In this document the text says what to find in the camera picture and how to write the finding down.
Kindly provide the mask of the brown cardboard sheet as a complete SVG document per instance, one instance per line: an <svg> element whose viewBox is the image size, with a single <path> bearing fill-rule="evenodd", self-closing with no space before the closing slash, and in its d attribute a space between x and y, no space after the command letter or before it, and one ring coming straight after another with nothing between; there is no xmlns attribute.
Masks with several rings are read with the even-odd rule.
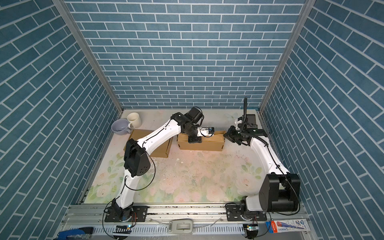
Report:
<svg viewBox="0 0 384 240"><path fill-rule="evenodd" d="M188 136L186 134L179 134L177 143L181 150L221 152L225 145L225 133L226 131L216 131L212 137L202 137L201 143L194 144L188 143Z"/></svg>

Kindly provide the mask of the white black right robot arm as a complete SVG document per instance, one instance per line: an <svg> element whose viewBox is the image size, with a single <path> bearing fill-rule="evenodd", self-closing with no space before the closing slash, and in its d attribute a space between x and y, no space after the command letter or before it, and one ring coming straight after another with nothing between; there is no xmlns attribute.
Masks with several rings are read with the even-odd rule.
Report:
<svg viewBox="0 0 384 240"><path fill-rule="evenodd" d="M301 209L301 180L279 160L270 147L267 133L258 128L256 115L244 113L235 120L235 124L228 129L224 137L239 146L250 147L262 161L266 172L259 192L243 197L240 201L241 214L244 217L254 217L260 213L277 213L284 216L297 214Z"/></svg>

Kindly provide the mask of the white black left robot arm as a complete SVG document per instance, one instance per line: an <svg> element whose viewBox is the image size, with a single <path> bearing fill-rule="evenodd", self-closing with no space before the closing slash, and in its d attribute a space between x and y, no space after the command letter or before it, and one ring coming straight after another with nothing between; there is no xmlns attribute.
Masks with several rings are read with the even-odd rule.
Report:
<svg viewBox="0 0 384 240"><path fill-rule="evenodd" d="M155 166L151 158L160 145L174 136L182 133L189 138L189 143L201 143L202 137L198 135L204 115L200 108L193 107L187 113L173 114L170 119L149 135L138 139L130 139L126 143L124 155L124 178L117 196L106 206L104 212L113 217L115 221L135 221L133 210L134 195L145 188L138 188L141 176Z"/></svg>

